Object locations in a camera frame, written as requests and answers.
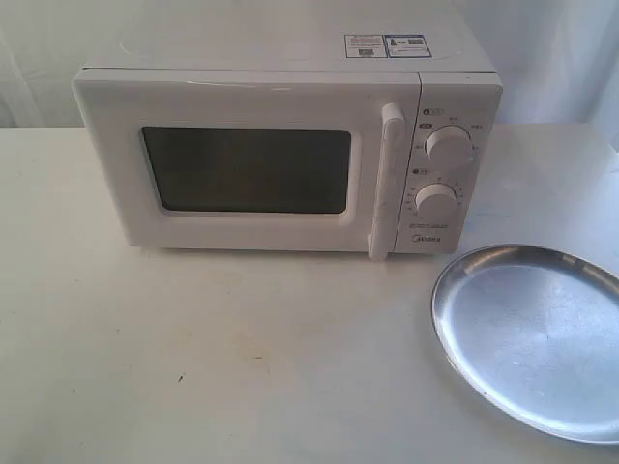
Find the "white microwave door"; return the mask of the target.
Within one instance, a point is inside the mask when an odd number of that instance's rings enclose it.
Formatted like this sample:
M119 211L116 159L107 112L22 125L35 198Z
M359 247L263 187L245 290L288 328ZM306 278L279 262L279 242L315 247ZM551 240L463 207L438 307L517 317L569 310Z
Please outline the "white microwave door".
M86 69L74 91L133 246L395 249L416 72Z

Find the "white microwave oven body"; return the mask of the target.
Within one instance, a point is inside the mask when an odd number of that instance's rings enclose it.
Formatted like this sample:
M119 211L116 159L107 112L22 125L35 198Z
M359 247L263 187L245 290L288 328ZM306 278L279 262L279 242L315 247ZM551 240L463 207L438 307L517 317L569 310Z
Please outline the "white microwave oven body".
M347 58L344 36L365 34L422 34L431 57ZM448 13L427 16L420 26L409 14L363 19L332 13L184 14L179 22L148 15L78 73L86 69L417 73L422 82L418 116L396 246L387 256L457 249L502 94L499 75L482 46L462 20ZM473 144L469 162L452 167L430 162L426 141L445 126L468 132ZM457 209L442 218L420 217L415 196L436 183L455 191Z

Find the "lower white control knob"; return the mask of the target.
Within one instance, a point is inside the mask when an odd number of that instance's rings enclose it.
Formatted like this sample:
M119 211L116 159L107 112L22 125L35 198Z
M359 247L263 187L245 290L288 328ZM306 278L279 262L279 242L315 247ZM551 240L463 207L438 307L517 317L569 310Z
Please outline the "lower white control knob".
M415 206L418 215L422 218L443 218L457 209L456 193L447 185L430 184L417 192Z

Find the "white control knob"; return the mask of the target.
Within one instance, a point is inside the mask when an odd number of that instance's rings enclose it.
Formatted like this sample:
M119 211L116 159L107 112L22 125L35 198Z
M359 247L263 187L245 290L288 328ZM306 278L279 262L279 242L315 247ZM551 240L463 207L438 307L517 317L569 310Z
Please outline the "white control knob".
M418 215L422 218L443 218L457 209L456 193L447 185L430 184L417 192L415 206Z
M473 155L470 135L459 126L445 126L435 130L426 141L427 156L437 166L459 166L469 162Z

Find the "upper white control knob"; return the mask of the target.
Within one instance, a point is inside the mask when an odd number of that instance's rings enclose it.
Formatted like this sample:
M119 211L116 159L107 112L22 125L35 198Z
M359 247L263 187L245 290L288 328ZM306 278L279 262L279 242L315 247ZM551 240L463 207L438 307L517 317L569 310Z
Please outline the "upper white control knob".
M437 166L459 166L469 162L473 155L470 135L459 126L445 126L435 130L426 141L427 156Z

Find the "warning label sticker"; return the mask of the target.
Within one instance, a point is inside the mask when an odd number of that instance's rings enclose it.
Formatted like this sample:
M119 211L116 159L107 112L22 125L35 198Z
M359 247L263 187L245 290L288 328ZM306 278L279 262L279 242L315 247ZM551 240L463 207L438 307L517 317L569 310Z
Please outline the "warning label sticker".
M431 52L422 34L345 35L347 58L417 59L430 58Z

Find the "round silver metal plate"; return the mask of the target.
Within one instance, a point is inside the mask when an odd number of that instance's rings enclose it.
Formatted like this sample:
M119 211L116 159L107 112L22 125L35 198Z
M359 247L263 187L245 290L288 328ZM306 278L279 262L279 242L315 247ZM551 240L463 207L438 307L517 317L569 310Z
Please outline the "round silver metal plate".
M488 246L445 268L436 335L484 399L547 434L618 440L618 279L540 246Z

